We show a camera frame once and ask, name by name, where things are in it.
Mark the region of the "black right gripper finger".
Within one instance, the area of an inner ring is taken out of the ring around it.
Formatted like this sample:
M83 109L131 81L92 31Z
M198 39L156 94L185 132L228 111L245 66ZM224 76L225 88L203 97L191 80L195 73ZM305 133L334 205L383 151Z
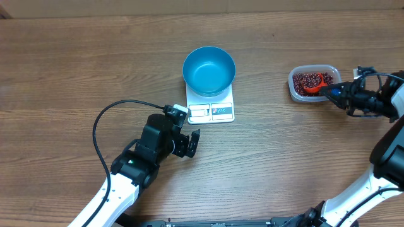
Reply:
M342 82L337 84L331 84L323 86L319 89L319 93L322 95L340 95L341 93L349 90L352 82Z
M337 95L333 95L331 93L324 93L323 96L342 110L350 108L350 99L351 99L350 95L342 93Z

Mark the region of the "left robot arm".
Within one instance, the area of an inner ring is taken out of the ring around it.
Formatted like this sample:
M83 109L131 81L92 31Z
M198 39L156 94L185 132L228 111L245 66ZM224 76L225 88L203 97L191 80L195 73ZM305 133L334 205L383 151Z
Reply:
M156 179L161 162L170 154L195 155L200 131L181 134L187 113L171 110L148 117L139 139L113 161L110 178L70 226L112 226Z

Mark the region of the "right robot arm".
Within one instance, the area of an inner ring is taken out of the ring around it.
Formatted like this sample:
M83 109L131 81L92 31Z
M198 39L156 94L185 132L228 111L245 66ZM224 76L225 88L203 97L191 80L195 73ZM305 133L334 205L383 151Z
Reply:
M358 67L353 72L352 82L322 87L320 94L349 116L361 110L364 117L385 116L393 126L375 145L362 176L341 194L288 221L290 226L357 226L366 212L403 193L403 71L383 74Z

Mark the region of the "red scoop with blue handle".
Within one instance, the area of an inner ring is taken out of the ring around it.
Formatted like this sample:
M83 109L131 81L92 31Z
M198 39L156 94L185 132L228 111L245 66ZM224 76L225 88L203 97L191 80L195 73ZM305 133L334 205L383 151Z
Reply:
M296 90L302 96L320 96L320 88L336 84L338 77L329 72L301 74Z

